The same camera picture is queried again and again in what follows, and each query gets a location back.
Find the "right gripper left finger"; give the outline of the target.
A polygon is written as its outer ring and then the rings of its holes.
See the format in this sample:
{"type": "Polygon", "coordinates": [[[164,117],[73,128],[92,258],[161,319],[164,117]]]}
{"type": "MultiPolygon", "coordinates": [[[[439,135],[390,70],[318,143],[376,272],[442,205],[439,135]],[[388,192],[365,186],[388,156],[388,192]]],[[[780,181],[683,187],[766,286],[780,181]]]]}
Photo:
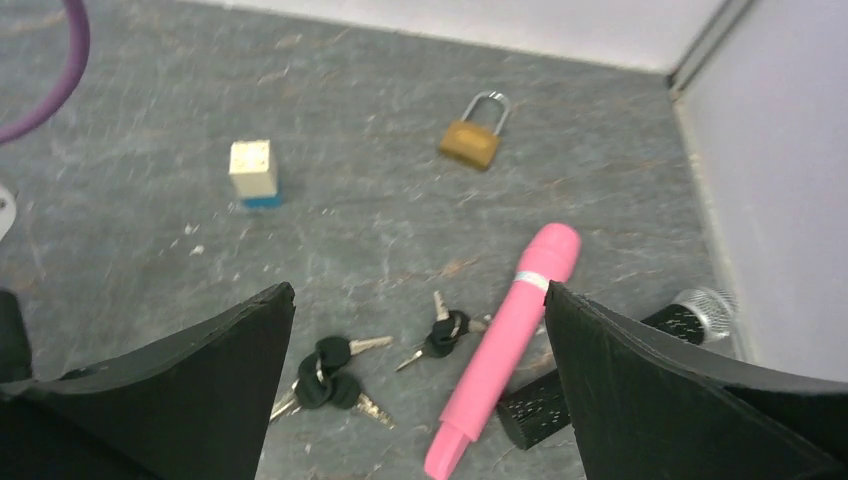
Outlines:
{"type": "Polygon", "coordinates": [[[251,479],[294,319],[273,285],[194,326],[44,381],[1,294],[5,479],[251,479]]]}

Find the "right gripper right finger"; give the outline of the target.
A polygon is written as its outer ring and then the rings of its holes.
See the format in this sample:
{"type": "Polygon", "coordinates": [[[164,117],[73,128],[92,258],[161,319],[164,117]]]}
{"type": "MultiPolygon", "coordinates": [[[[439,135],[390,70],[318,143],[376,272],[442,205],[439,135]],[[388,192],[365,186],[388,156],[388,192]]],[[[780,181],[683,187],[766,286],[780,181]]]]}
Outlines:
{"type": "Polygon", "coordinates": [[[554,282],[555,363],[590,479],[843,479],[847,386],[687,343],[554,282]]]}

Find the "black key bunch small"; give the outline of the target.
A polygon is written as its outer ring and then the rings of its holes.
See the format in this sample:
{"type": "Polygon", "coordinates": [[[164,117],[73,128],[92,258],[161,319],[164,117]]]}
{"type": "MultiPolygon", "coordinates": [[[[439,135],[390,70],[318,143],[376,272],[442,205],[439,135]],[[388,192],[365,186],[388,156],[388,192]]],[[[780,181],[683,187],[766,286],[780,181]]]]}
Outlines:
{"type": "Polygon", "coordinates": [[[468,333],[485,333],[490,321],[472,319],[464,311],[449,309],[440,291],[433,293],[435,321],[430,333],[411,358],[403,361],[396,369],[402,371],[422,358],[444,358],[455,349],[459,340],[468,333]]]}

